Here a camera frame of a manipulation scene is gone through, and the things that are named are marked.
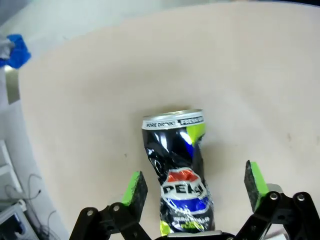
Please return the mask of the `blue cloth object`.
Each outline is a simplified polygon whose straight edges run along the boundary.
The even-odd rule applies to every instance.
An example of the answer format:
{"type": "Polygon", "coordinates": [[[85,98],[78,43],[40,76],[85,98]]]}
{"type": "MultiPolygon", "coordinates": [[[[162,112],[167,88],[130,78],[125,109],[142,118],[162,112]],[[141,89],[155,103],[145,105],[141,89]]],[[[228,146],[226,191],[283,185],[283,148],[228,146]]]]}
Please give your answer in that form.
{"type": "Polygon", "coordinates": [[[0,35],[0,68],[10,66],[19,69],[31,58],[20,34],[0,35]]]}

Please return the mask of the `grey device with screen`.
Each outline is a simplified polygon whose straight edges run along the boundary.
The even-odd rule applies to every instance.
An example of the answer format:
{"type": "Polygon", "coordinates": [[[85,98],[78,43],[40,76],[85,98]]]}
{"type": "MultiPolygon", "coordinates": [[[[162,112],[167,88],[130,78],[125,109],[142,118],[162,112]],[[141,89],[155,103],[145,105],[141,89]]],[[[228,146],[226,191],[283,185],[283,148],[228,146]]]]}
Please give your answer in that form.
{"type": "Polygon", "coordinates": [[[0,240],[29,240],[20,201],[0,201],[0,240]]]}

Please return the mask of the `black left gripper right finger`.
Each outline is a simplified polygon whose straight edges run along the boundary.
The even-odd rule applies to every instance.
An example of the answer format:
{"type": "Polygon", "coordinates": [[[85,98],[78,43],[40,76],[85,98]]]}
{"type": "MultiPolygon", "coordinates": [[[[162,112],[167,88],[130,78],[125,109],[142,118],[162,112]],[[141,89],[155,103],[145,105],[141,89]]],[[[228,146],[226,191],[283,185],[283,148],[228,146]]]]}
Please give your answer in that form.
{"type": "Polygon", "coordinates": [[[244,184],[253,214],[234,240],[262,240],[271,225],[282,225],[289,240],[320,240],[320,217],[309,193],[288,197],[270,190],[258,164],[249,160],[244,184]]]}

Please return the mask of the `crushed black Pepsi can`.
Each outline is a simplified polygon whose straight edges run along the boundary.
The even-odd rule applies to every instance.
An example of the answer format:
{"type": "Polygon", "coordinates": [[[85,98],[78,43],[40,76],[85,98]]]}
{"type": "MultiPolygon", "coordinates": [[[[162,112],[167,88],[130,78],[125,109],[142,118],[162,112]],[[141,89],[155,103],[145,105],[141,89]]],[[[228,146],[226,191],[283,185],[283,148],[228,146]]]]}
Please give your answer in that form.
{"type": "Polygon", "coordinates": [[[215,229],[214,203],[204,174],[201,109],[145,116],[144,149],[160,185],[160,233],[196,234],[215,229]]]}

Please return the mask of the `grey metal plate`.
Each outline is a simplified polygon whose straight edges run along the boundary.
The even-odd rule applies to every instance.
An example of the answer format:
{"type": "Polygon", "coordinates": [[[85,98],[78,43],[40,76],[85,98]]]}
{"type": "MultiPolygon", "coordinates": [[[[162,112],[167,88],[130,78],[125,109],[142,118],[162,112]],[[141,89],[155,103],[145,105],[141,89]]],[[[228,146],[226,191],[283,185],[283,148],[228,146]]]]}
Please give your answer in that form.
{"type": "Polygon", "coordinates": [[[20,100],[19,71],[10,66],[5,67],[5,80],[8,103],[12,104],[20,100]]]}

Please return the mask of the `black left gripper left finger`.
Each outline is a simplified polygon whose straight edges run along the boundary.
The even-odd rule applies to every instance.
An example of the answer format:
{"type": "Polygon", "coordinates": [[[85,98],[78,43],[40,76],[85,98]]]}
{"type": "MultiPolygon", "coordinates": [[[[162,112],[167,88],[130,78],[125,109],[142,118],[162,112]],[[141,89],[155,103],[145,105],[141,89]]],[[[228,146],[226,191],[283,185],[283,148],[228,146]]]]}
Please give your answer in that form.
{"type": "Polygon", "coordinates": [[[124,240],[152,240],[140,225],[147,194],[143,173],[134,172],[121,201],[80,211],[69,240],[110,240],[118,233],[124,240]]]}

